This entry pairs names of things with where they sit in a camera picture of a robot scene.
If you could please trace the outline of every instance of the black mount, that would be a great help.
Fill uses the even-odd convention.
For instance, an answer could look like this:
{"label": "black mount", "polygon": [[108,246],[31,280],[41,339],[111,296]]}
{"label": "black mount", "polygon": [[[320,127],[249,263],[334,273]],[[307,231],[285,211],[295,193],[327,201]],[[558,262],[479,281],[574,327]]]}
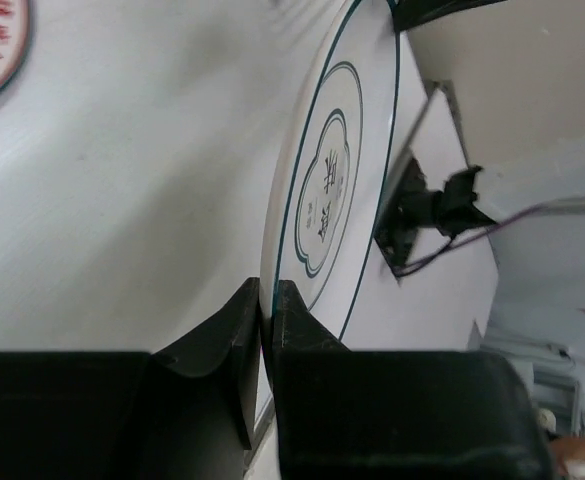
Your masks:
{"label": "black mount", "polygon": [[494,220],[474,206],[478,200],[474,182],[481,170],[474,166],[455,173],[443,190],[403,193],[392,208],[404,225],[436,228],[452,238],[466,230],[495,225]]}
{"label": "black mount", "polygon": [[393,11],[396,33],[412,30],[446,15],[505,0],[397,0]]}
{"label": "black mount", "polygon": [[[0,478],[239,480],[258,280],[161,352],[0,353]],[[281,282],[266,337],[283,480],[552,479],[525,387],[485,353],[351,352]]]}

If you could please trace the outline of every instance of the green border line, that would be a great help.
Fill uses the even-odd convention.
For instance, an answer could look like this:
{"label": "green border line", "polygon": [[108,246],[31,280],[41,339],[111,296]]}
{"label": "green border line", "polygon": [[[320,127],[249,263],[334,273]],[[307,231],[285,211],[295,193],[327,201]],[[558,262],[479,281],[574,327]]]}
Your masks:
{"label": "green border line", "polygon": [[[341,35],[343,33],[343,30],[345,30],[345,27],[346,27],[347,23],[349,22],[350,18],[354,14],[355,10],[361,4],[361,1],[362,0],[356,0],[350,6],[350,9],[348,10],[347,14],[345,15],[345,18],[343,19],[343,22],[339,26],[339,30],[338,30],[338,32],[336,34],[336,37],[335,37],[334,41],[332,42],[332,45],[330,46],[330,51],[328,52],[328,55],[327,55],[327,57],[325,59],[325,64],[323,66],[323,70],[321,71],[321,75],[319,77],[319,82],[318,82],[317,88],[314,91],[314,96],[312,98],[312,103],[310,104],[310,111],[308,112],[307,120],[306,120],[305,126],[303,128],[303,134],[301,135],[301,142],[300,142],[300,147],[301,148],[299,148],[299,152],[297,153],[296,162],[294,164],[294,169],[293,169],[293,172],[292,172],[292,178],[291,178],[291,182],[290,182],[291,187],[294,185],[294,181],[296,179],[296,175],[297,175],[297,172],[298,172],[299,161],[300,161],[300,156],[301,156],[301,152],[302,152],[302,145],[305,142],[305,137],[307,135],[307,130],[308,130],[309,123],[310,123],[309,122],[309,119],[312,116],[312,113],[314,111],[314,106],[316,104],[316,100],[317,100],[317,97],[318,97],[318,94],[319,94],[319,90],[321,88],[321,85],[323,83],[323,79],[325,78],[325,74],[326,74],[328,65],[330,63],[330,60],[332,59],[332,55],[334,54],[334,50],[336,48],[336,45],[339,42],[339,39],[341,38]],[[396,6],[396,3],[395,3],[394,0],[386,0],[386,1],[387,1],[388,6],[390,7],[390,13],[391,13],[392,10],[394,9],[394,7]],[[399,49],[399,36],[398,35],[396,36],[396,40],[395,41],[396,41],[396,75],[395,75],[395,89],[394,89],[394,91],[395,91],[395,93],[394,93],[394,109],[393,109],[393,112],[392,112],[392,124],[391,124],[391,128],[390,128],[390,139],[389,139],[389,143],[388,143],[388,154],[387,154],[386,161],[385,161],[385,169],[384,169],[384,172],[383,172],[383,183],[382,184],[385,183],[385,179],[386,179],[386,176],[387,176],[388,164],[389,164],[389,161],[390,161],[390,153],[391,153],[391,150],[392,150],[392,140],[393,140],[393,137],[394,137],[394,126],[395,126],[395,123],[396,123],[396,105],[397,105],[398,94],[399,94],[400,49]],[[285,206],[285,213],[284,213],[284,216],[283,216],[283,228],[281,230],[281,236],[280,236],[280,239],[279,239],[279,252],[278,252],[278,258],[277,258],[277,266],[276,266],[275,275],[274,275],[274,280],[275,280],[274,281],[274,292],[273,292],[273,295],[272,295],[272,317],[275,317],[275,315],[276,315],[276,306],[277,306],[277,301],[278,301],[277,295],[278,295],[279,274],[280,274],[280,271],[281,271],[281,258],[282,258],[282,253],[283,253],[283,244],[284,244],[284,241],[285,241],[285,232],[287,230],[288,216],[289,216],[289,212],[290,212],[290,203],[291,203],[291,200],[292,200],[292,193],[293,193],[293,191],[294,191],[294,188],[290,188],[290,192],[288,194],[288,200],[287,200],[286,206]],[[378,208],[379,208],[379,205],[380,205],[380,201],[381,201],[381,192],[379,194],[379,204],[377,205],[377,214],[378,214]],[[350,316],[352,315],[352,309],[354,308],[354,304],[356,302],[356,298],[358,296],[358,292],[359,292],[359,289],[361,287],[361,281],[363,280],[363,273],[365,271],[365,266],[367,265],[368,257],[370,255],[370,247],[372,245],[373,238],[374,238],[374,231],[370,232],[370,241],[368,242],[367,252],[366,252],[365,258],[363,260],[363,265],[362,265],[362,268],[361,268],[361,274],[359,276],[359,281],[357,282],[357,286],[356,286],[356,289],[354,291],[354,296],[352,298],[352,303],[350,304],[350,309],[348,310],[348,315],[346,317],[345,323],[344,323],[343,328],[341,330],[341,334],[339,335],[339,339],[342,339],[343,338],[343,334],[345,333],[345,329],[347,328],[347,325],[348,325],[348,323],[350,321]]]}

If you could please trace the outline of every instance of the plate rim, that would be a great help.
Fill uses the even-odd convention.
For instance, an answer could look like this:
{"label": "plate rim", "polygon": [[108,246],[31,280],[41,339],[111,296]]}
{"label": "plate rim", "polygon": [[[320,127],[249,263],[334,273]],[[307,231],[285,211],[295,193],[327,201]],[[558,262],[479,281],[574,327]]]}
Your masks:
{"label": "plate rim", "polygon": [[25,35],[21,38],[21,45],[18,48],[18,54],[12,61],[12,64],[6,69],[0,77],[0,94],[12,83],[22,70],[26,59],[29,56],[34,38],[34,2],[33,0],[19,0],[23,3],[26,14],[23,16],[25,23]]}
{"label": "plate rim", "polygon": [[[345,13],[341,22],[339,23],[338,27],[336,28],[336,33],[334,34],[334,37],[332,38],[332,43],[329,47],[328,53],[323,59],[323,66],[321,68],[321,74],[319,75],[319,80],[317,81],[315,88],[314,88],[314,92],[312,94],[312,101],[310,103],[309,112],[305,117],[305,122],[304,122],[305,125],[303,127],[300,138],[297,141],[295,141],[295,143],[298,142],[298,144],[299,144],[297,147],[298,153],[297,153],[297,157],[296,157],[295,162],[294,162],[294,166],[292,168],[291,178],[290,178],[289,182],[286,182],[288,184],[289,190],[288,190],[287,199],[285,202],[285,209],[283,212],[283,222],[282,222],[281,232],[279,234],[278,246],[276,249],[277,250],[276,267],[274,268],[274,277],[273,277],[274,285],[272,286],[273,291],[271,293],[272,305],[271,305],[271,311],[269,312],[269,315],[272,318],[275,316],[276,309],[277,309],[277,290],[278,290],[278,282],[279,282],[278,278],[280,276],[280,271],[281,271],[281,263],[282,263],[281,258],[282,258],[282,253],[283,253],[283,245],[284,245],[285,233],[287,230],[289,213],[290,213],[290,208],[291,208],[291,203],[292,203],[292,193],[294,190],[293,185],[296,181],[296,177],[298,174],[298,167],[299,167],[299,163],[300,163],[300,149],[299,149],[299,147],[305,141],[305,137],[306,137],[307,129],[308,129],[308,125],[309,125],[309,118],[311,117],[311,115],[314,111],[314,106],[316,105],[316,100],[318,97],[319,90],[321,89],[321,85],[323,84],[326,72],[328,71],[330,61],[332,60],[332,56],[333,56],[334,51],[336,49],[336,46],[339,42],[339,39],[341,38],[341,35],[345,29],[345,26],[347,25],[350,18],[352,17],[352,15],[354,14],[354,12],[359,7],[359,5],[361,4],[362,1],[363,0],[352,0],[351,4],[347,7],[347,9],[348,9],[347,12]],[[392,10],[396,7],[396,1],[395,0],[385,0],[385,2],[387,3],[387,5],[389,7],[390,12],[392,12]],[[327,35],[329,35],[330,31],[334,31],[334,29],[331,27],[330,30],[328,31],[328,33],[326,34],[326,37],[327,37]],[[383,170],[383,177],[381,179],[382,186],[385,184],[385,181],[387,178],[388,165],[390,162],[390,156],[392,154],[392,144],[393,144],[393,140],[394,140],[394,129],[396,127],[396,117],[397,117],[396,107],[397,107],[398,96],[399,96],[399,80],[400,80],[400,64],[401,64],[400,59],[401,59],[400,35],[395,35],[395,64],[396,64],[396,66],[395,66],[394,101],[393,101],[393,109],[392,109],[392,121],[390,124],[390,135],[389,135],[388,146],[387,146],[387,154],[386,154],[385,166],[384,166],[384,170]],[[381,202],[381,198],[382,198],[382,192],[383,192],[383,188],[381,187],[381,192],[379,192],[379,198],[377,200],[375,218],[376,218],[376,216],[378,216],[380,202]],[[343,339],[343,335],[345,334],[348,323],[350,321],[350,317],[352,315],[352,310],[354,308],[354,304],[356,303],[356,299],[358,297],[359,290],[361,287],[361,282],[363,280],[365,268],[367,266],[367,262],[368,262],[368,258],[370,255],[370,249],[371,249],[373,240],[374,240],[374,229],[372,229],[372,231],[370,232],[370,239],[368,241],[366,253],[365,253],[365,256],[363,258],[361,272],[359,274],[359,278],[357,280],[356,287],[354,289],[352,300],[351,300],[350,306],[348,308],[347,316],[345,318],[345,321],[344,321],[343,326],[341,328],[341,332],[340,332],[339,337],[338,337],[339,340]]]}

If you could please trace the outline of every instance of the white table surface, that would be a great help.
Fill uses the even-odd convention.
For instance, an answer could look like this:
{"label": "white table surface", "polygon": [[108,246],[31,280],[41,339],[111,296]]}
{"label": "white table surface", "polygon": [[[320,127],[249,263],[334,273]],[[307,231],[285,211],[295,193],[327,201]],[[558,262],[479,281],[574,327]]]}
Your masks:
{"label": "white table surface", "polygon": [[340,6],[36,2],[0,97],[0,350],[156,351],[258,275],[282,132]]}

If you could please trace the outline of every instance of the cable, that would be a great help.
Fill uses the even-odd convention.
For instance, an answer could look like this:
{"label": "cable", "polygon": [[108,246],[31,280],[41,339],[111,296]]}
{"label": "cable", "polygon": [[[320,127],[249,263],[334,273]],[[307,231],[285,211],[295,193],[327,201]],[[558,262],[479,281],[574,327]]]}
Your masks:
{"label": "cable", "polygon": [[452,243],[454,242],[455,238],[456,237],[450,238],[450,240],[445,245],[443,245],[439,250],[426,257],[419,259],[416,262],[410,263],[409,266],[406,265],[405,267],[401,268],[393,268],[392,273],[397,279],[399,279],[409,277],[410,275],[414,275],[415,273],[420,272],[429,264],[431,264],[434,260],[436,260],[439,256],[447,253],[452,247]]}
{"label": "cable", "polygon": [[525,217],[528,217],[531,215],[538,215],[539,213],[542,213],[542,212],[552,212],[555,209],[556,210],[561,210],[561,209],[568,210],[569,208],[572,208],[572,207],[584,208],[585,207],[585,195],[580,196],[580,197],[571,197],[571,198],[563,198],[563,199],[559,199],[559,200],[552,200],[550,202],[539,203],[539,204],[534,205],[532,207],[526,208],[525,210],[522,210],[519,213],[516,213],[516,214],[512,215],[511,217],[503,220],[501,223],[494,225],[494,226],[491,226],[491,227],[487,227],[482,232],[479,232],[476,235],[472,235],[471,237],[468,237],[465,240],[461,240],[458,243],[453,244],[454,238],[451,238],[450,242],[448,242],[448,244],[445,245],[445,247],[443,249],[441,249],[435,253],[432,253],[430,255],[426,255],[425,257],[419,258],[418,260],[415,260],[413,262],[407,263],[406,265],[404,265],[401,268],[393,269],[392,271],[394,273],[394,276],[397,278],[403,278],[403,277],[407,277],[409,275],[413,275],[413,274],[421,271],[423,268],[425,268],[427,265],[432,263],[434,260],[436,260],[441,255],[453,252],[454,250],[458,250],[459,248],[465,247],[471,243],[474,243],[478,240],[481,240],[482,238],[485,238],[489,235],[492,235],[493,233],[496,233],[496,232],[504,229],[505,227],[508,227],[508,226],[512,225],[513,223],[518,222],[519,220],[521,220]]}
{"label": "cable", "polygon": [[[526,347],[537,347],[537,348],[543,348],[543,349],[547,349],[549,350],[551,353],[553,353],[554,355],[558,355],[559,357],[569,360],[570,363],[572,364],[572,368],[578,365],[585,367],[585,357],[582,357],[580,355],[575,355],[575,354],[570,354],[568,352],[568,347],[566,345],[562,345],[560,343],[556,343],[556,342],[551,342],[551,341],[547,341],[547,340],[540,340],[540,339],[536,339],[533,337],[529,337],[526,335],[523,335],[521,333],[515,332],[514,330],[509,330],[507,328],[504,328],[500,325],[493,325],[492,328],[494,328],[495,330],[501,330],[503,333],[510,335],[511,339],[504,339],[504,338],[494,338],[491,339],[491,341],[493,342],[506,342],[506,343],[514,343],[514,344],[519,344],[522,346],[526,346]],[[507,350],[501,350],[499,348],[496,347],[490,347],[489,345],[486,345],[486,348],[488,349],[493,349],[493,350],[500,350],[501,352],[507,352]]]}
{"label": "cable", "polygon": [[[500,330],[502,333],[504,333],[506,335],[509,335],[510,338],[486,337],[487,343],[484,344],[483,346],[488,350],[496,351],[498,353],[501,353],[502,355],[507,354],[507,355],[511,355],[511,356],[514,356],[517,358],[524,358],[526,360],[537,361],[537,362],[546,362],[546,363],[561,364],[561,365],[564,365],[566,362],[568,362],[569,366],[570,366],[570,370],[573,370],[576,367],[576,361],[574,360],[574,358],[572,358],[572,356],[568,352],[568,347],[565,345],[561,345],[561,344],[556,343],[556,342],[551,342],[549,340],[539,340],[539,339],[536,339],[533,337],[525,336],[525,335],[520,334],[518,332],[515,332],[513,330],[508,330],[506,328],[503,328],[499,325],[494,325],[493,328],[496,330]],[[557,356],[559,358],[548,358],[548,357],[541,356],[541,355],[529,355],[529,354],[525,354],[525,353],[512,352],[510,350],[503,350],[503,349],[499,348],[498,346],[490,345],[490,343],[493,343],[493,342],[511,343],[513,345],[518,345],[520,347],[528,348],[528,349],[530,349],[530,348],[541,349],[543,352],[549,353],[549,354],[551,354],[553,356]]]}
{"label": "cable", "polygon": [[508,350],[501,350],[500,348],[496,348],[496,347],[490,347],[489,345],[482,345],[481,350],[485,350],[485,351],[492,352],[492,353],[498,353],[499,355],[503,355],[505,357],[514,357],[514,358],[518,358],[521,360],[528,360],[531,362],[544,362],[544,363],[549,363],[549,364],[554,364],[554,365],[560,365],[563,367],[569,367],[568,370],[574,370],[574,368],[576,367],[576,362],[569,355],[567,357],[562,357],[562,359],[554,359],[554,358],[543,357],[540,355],[519,354],[519,353],[515,353],[515,352],[510,352]]}

